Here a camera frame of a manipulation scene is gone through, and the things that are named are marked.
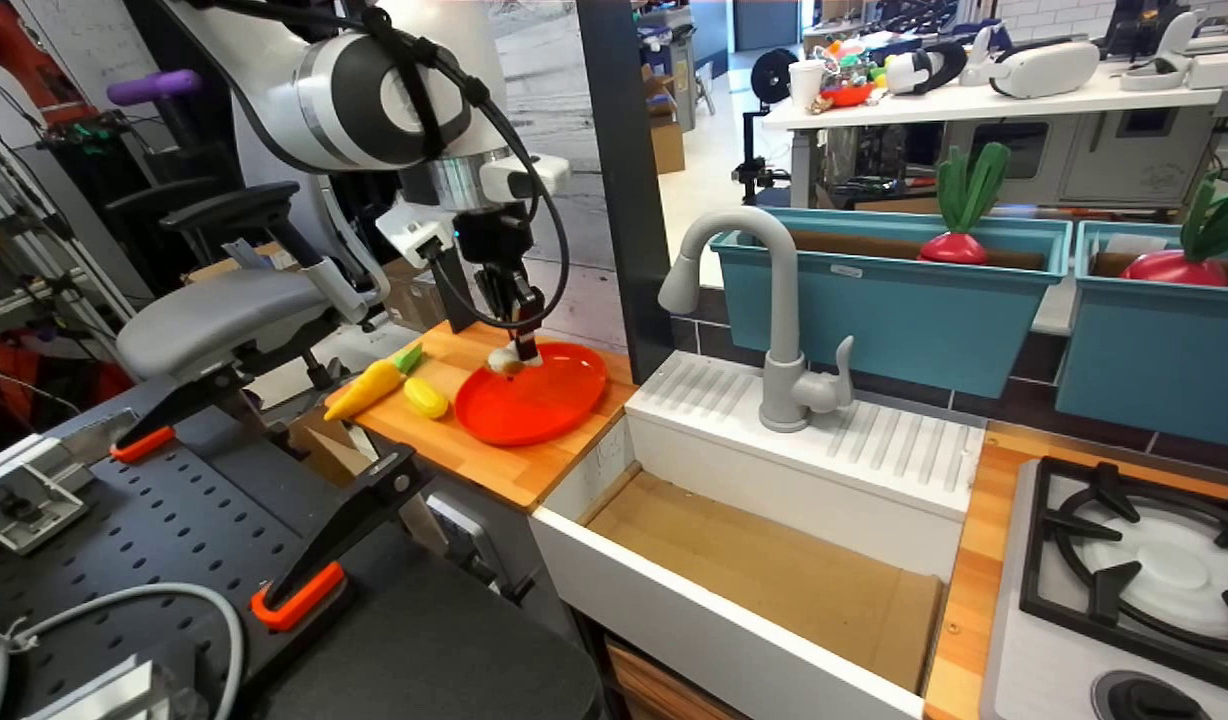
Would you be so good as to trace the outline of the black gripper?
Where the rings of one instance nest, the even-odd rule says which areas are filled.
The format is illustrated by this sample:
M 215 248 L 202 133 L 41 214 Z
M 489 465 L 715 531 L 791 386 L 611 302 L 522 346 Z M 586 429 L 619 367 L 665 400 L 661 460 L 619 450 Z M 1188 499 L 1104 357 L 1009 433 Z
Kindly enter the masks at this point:
M 538 326 L 544 302 L 528 305 L 530 297 L 522 252 L 530 248 L 528 214 L 520 205 L 489 209 L 489 214 L 461 214 L 451 219 L 461 258 L 475 267 L 475 285 L 489 305 L 502 305 L 506 346 L 520 346 L 520 359 L 538 359 Z

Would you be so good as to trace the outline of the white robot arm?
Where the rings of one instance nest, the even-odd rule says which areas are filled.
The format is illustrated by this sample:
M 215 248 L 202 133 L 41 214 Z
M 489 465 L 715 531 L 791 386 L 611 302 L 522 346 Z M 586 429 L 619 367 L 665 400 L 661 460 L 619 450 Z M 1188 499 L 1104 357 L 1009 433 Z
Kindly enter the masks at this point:
M 538 294 L 522 267 L 537 214 L 567 246 L 557 183 L 498 108 L 498 57 L 481 0 L 157 0 L 225 75 L 260 145 L 317 175 L 396 172 L 368 217 L 443 305 L 502 334 L 495 372 L 538 359 Z

